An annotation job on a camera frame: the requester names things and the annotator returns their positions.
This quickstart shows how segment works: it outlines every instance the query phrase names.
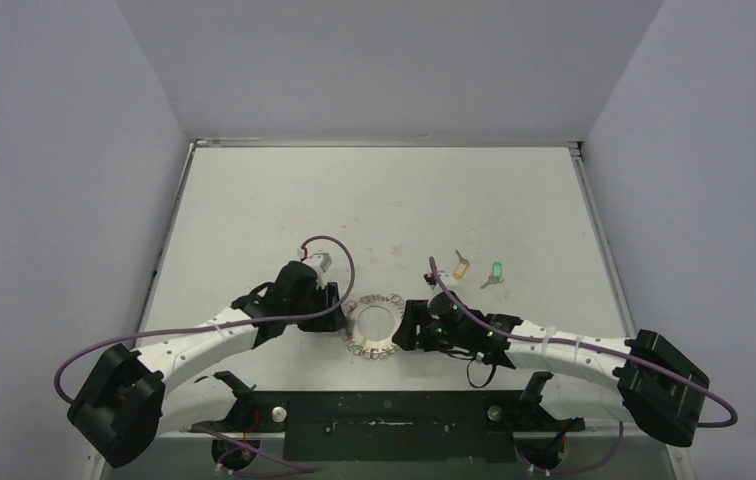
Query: gray wall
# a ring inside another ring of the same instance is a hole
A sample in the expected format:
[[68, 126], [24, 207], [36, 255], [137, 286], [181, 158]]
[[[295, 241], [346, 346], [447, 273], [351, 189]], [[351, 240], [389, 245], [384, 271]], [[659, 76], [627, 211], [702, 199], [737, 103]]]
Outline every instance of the gray wall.
[[635, 323], [740, 411], [700, 478], [756, 478], [756, 2], [667, 0], [584, 153]]
[[186, 153], [114, 2], [78, 3], [0, 1], [0, 479], [79, 475], [51, 377], [134, 328]]
[[117, 0], [191, 136], [578, 140], [661, 0]]

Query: black wire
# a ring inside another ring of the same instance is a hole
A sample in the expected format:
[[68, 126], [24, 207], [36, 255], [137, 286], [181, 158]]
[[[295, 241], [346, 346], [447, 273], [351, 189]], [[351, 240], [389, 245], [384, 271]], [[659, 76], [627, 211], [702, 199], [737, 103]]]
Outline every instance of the black wire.
[[543, 447], [542, 451], [543, 451], [544, 453], [545, 453], [545, 452], [548, 452], [550, 448], [552, 448], [552, 447], [554, 447], [555, 445], [557, 445], [557, 444], [558, 444], [558, 441], [560, 441], [560, 439], [561, 439], [561, 438], [563, 438], [563, 436], [564, 436], [564, 435], [566, 435], [566, 432], [568, 432], [570, 428], [574, 427], [574, 426], [575, 426], [575, 424], [576, 424], [576, 423], [578, 423], [578, 422], [579, 422], [580, 420], [581, 420], [581, 418], [577, 418], [577, 417], [576, 417], [576, 418], [573, 418], [572, 420], [570, 420], [570, 422], [569, 422], [569, 423], [567, 423], [567, 424], [566, 424], [566, 425], [565, 425], [565, 426], [564, 426], [564, 427], [563, 427], [563, 428], [561, 429], [561, 431], [560, 431], [560, 432], [558, 432], [558, 434], [557, 434], [557, 435], [555, 435], [555, 438], [553, 438], [553, 439], [552, 439], [552, 440], [551, 440], [551, 441], [550, 441], [550, 442], [548, 443], [548, 445], [546, 445], [545, 447]]
[[472, 388], [484, 388], [487, 385], [490, 385], [490, 382], [493, 381], [493, 377], [496, 376], [496, 368], [498, 368], [498, 365], [495, 363], [493, 365], [490, 365], [490, 375], [487, 377], [487, 381], [485, 381], [481, 385], [476, 385], [472, 383], [472, 379], [469, 377], [469, 367], [472, 366], [472, 363], [475, 362], [475, 358], [469, 361], [469, 363], [466, 364], [466, 381], [469, 382], [469, 386]]
[[440, 353], [445, 353], [449, 357], [457, 359], [457, 360], [474, 360], [475, 359], [475, 355], [472, 352], [465, 351], [465, 350], [457, 350], [457, 349], [440, 350]]

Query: black joint motor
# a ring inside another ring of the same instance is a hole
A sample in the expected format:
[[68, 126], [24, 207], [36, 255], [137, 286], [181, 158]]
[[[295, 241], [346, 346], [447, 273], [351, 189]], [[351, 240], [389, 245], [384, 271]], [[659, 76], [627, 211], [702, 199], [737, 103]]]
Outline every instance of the black joint motor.
[[[337, 303], [340, 293], [334, 282], [329, 282], [325, 288], [317, 288], [318, 279], [312, 267], [291, 261], [281, 269], [274, 282], [260, 285], [248, 295], [234, 300], [231, 308], [240, 309], [251, 318], [321, 312]], [[345, 314], [342, 308], [337, 308], [319, 318], [302, 320], [298, 327], [303, 332], [336, 332], [345, 324]], [[254, 347], [280, 336], [286, 327], [287, 322], [258, 323]]]
[[[626, 340], [631, 355], [681, 375], [708, 388], [710, 380], [662, 335], [640, 330]], [[635, 362], [614, 370], [623, 405], [634, 422], [652, 438], [676, 447], [689, 447], [702, 413], [705, 397], [699, 392]]]

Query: silver screw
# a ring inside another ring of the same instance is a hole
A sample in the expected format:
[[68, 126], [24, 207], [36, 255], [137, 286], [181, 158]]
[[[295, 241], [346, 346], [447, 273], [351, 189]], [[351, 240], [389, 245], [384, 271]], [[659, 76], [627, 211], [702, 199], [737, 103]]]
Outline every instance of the silver screw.
[[487, 409], [487, 418], [494, 422], [498, 422], [502, 419], [502, 409], [496, 405]]
[[275, 407], [272, 409], [272, 420], [281, 423], [287, 418], [287, 409], [284, 407]]

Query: purple cable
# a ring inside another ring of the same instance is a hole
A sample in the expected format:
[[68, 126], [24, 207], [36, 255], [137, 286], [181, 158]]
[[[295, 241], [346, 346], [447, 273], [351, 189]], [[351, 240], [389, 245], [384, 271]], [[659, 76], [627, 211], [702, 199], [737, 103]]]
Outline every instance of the purple cable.
[[[585, 465], [583, 467], [570, 468], [567, 470], [548, 470], [549, 475], [574, 475], [576, 473], [591, 472], [593, 470], [597, 470], [599, 468], [604, 467], [605, 465], [608, 464], [608, 462], [611, 461], [611, 459], [613, 459], [617, 455], [617, 453], [619, 453], [619, 450], [622, 447], [622, 439], [624, 436], [625, 436], [625, 427], [622, 425], [622, 422], [619, 422], [619, 436], [617, 437], [616, 443], [614, 443], [614, 446], [611, 447], [611, 450], [604, 457], [602, 457], [598, 462], [591, 463], [590, 465]], [[523, 459], [525, 463], [534, 467], [534, 471], [536, 472], [545, 473], [547, 471], [546, 469], [540, 468], [532, 464], [531, 462], [529, 462], [528, 459], [525, 458], [525, 456], [523, 456], [521, 452], [519, 453], [519, 458]]]
[[343, 293], [343, 295], [334, 305], [326, 308], [325, 310], [322, 310], [321, 312], [311, 313], [307, 315], [290, 315], [290, 316], [283, 315], [283, 316], [276, 316], [276, 317], [251, 318], [248, 320], [238, 320], [234, 322], [223, 323], [220, 325], [211, 325], [207, 327], [169, 328], [165, 330], [152, 330], [149, 332], [128, 333], [126, 335], [119, 335], [118, 337], [109, 338], [107, 340], [103, 340], [101, 342], [92, 344], [84, 348], [83, 350], [75, 353], [74, 355], [69, 357], [65, 362], [60, 364], [60, 367], [54, 373], [54, 391], [57, 392], [57, 395], [60, 396], [60, 398], [63, 399], [64, 402], [72, 403], [72, 397], [66, 394], [66, 392], [63, 390], [63, 386], [60, 384], [60, 379], [63, 376], [63, 372], [67, 368], [69, 368], [69, 365], [77, 361], [79, 358], [83, 357], [84, 355], [88, 353], [102, 349], [104, 347], [109, 347], [109, 346], [116, 345], [122, 342], [127, 342], [129, 340], [137, 340], [140, 338], [147, 338], [147, 337], [159, 337], [161, 335], [188, 335], [191, 333], [212, 332], [214, 330], [221, 329], [221, 328], [231, 328], [231, 327], [237, 327], [240, 325], [249, 325], [249, 324], [257, 324], [257, 323], [300, 322], [303, 320], [312, 320], [314, 318], [319, 318], [333, 312], [334, 310], [339, 308], [343, 304], [343, 302], [346, 301], [346, 298], [348, 298], [349, 294], [351, 293], [352, 287], [354, 286], [354, 259], [352, 259], [349, 249], [346, 248], [345, 245], [343, 245], [343, 242], [328, 235], [316, 235], [316, 236], [308, 238], [307, 240], [302, 242], [301, 244], [302, 250], [304, 250], [306, 253], [307, 245], [316, 240], [328, 240], [329, 242], [335, 243], [338, 247], [340, 247], [340, 249], [342, 249], [343, 253], [346, 254], [346, 258], [349, 261], [349, 270], [351, 271], [351, 275], [349, 276], [349, 284], [346, 287], [345, 293]]
[[[231, 438], [227, 435], [224, 435], [222, 433], [219, 433], [215, 430], [211, 430], [210, 428], [205, 427], [204, 425], [195, 424], [190, 429], [191, 432], [199, 432], [199, 433], [206, 433], [212, 437], [218, 438], [219, 440], [224, 440], [228, 443], [231, 443], [235, 446], [237, 446], [239, 449], [248, 450], [249, 452], [254, 453], [255, 455], [259, 455], [263, 458], [266, 458], [268, 460], [271, 460], [277, 464], [283, 465], [287, 468], [292, 468], [295, 470], [294, 472], [271, 472], [271, 473], [247, 473], [247, 472], [234, 472], [234, 475], [238, 477], [251, 477], [251, 478], [273, 478], [273, 477], [284, 477], [284, 476], [290, 476], [290, 475], [300, 475], [303, 473], [313, 473], [316, 471], [313, 467], [306, 467], [304, 465], [299, 465], [297, 463], [288, 462], [284, 460], [283, 458], [278, 458], [273, 455], [269, 455], [266, 452], [262, 452], [259, 449], [255, 448], [253, 445], [241, 442], [237, 440], [236, 438]], [[221, 463], [222, 458], [228, 455], [228, 452], [226, 452], [224, 455], [219, 457], [219, 462]]]
[[[437, 281], [437, 284], [440, 285], [440, 288], [443, 290], [443, 293], [446, 294], [446, 296], [451, 300], [452, 303], [457, 305], [457, 307], [460, 309], [461, 312], [463, 312], [464, 315], [466, 315], [470, 320], [477, 323], [481, 328], [485, 330], [489, 330], [495, 334], [501, 335], [503, 337], [507, 337], [513, 340], [519, 340], [521, 342], [529, 342], [529, 343], [543, 343], [542, 338], [536, 338], [536, 337], [526, 337], [523, 335], [514, 335], [509, 332], [505, 332], [503, 330], [499, 330], [498, 328], [491, 327], [486, 322], [481, 320], [480, 318], [476, 317], [472, 312], [469, 311], [468, 308], [466, 308], [466, 305], [460, 302], [460, 300], [455, 297], [455, 295], [449, 291], [448, 287], [446, 287], [446, 284], [443, 283], [443, 280], [440, 278], [440, 275], [437, 273], [437, 262], [434, 261], [434, 257], [428, 257], [428, 264], [431, 267], [431, 275], [434, 277], [434, 280]], [[634, 362], [642, 367], [646, 367], [649, 370], [653, 370], [655, 372], [660, 373], [661, 375], [671, 378], [675, 380], [678, 383], [683, 384], [686, 387], [689, 387], [696, 392], [698, 392], [700, 395], [704, 395], [711, 400], [717, 402], [721, 407], [725, 408], [728, 411], [729, 419], [724, 420], [722, 422], [699, 422], [697, 426], [699, 428], [725, 428], [730, 427], [737, 423], [737, 410], [734, 409], [734, 407], [731, 406], [730, 403], [728, 403], [725, 399], [720, 397], [719, 395], [709, 391], [707, 388], [682, 377], [681, 375], [673, 372], [672, 370], [666, 369], [660, 365], [656, 365], [648, 360], [643, 360], [642, 358], [635, 357], [633, 355], [629, 355], [627, 353], [618, 352], [616, 350], [612, 350], [610, 348], [602, 347], [599, 345], [593, 345], [590, 343], [584, 343], [579, 342], [576, 340], [568, 340], [565, 338], [550, 338], [549, 343], [556, 343], [560, 345], [571, 345], [571, 346], [578, 346], [580, 348], [584, 348], [593, 352], [597, 353], [604, 353], [606, 355], [611, 355], [617, 358], [622, 358], [624, 360], [627, 360], [629, 362]]]

